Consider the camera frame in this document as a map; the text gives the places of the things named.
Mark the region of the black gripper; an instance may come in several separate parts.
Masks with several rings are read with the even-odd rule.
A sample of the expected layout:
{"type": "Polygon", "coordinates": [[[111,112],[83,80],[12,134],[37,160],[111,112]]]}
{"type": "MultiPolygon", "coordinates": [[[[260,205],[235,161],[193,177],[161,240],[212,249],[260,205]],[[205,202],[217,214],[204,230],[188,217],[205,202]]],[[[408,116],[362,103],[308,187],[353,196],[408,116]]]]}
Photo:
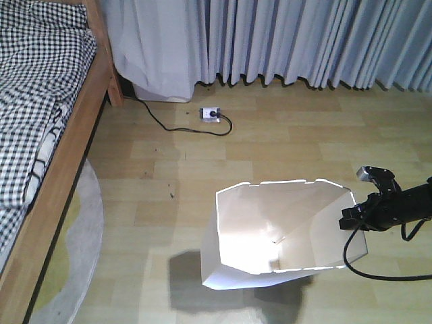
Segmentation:
{"type": "Polygon", "coordinates": [[[384,232],[404,222],[400,199],[396,196],[384,199],[378,194],[370,194],[366,201],[343,209],[342,217],[339,220],[341,230],[384,232]]]}

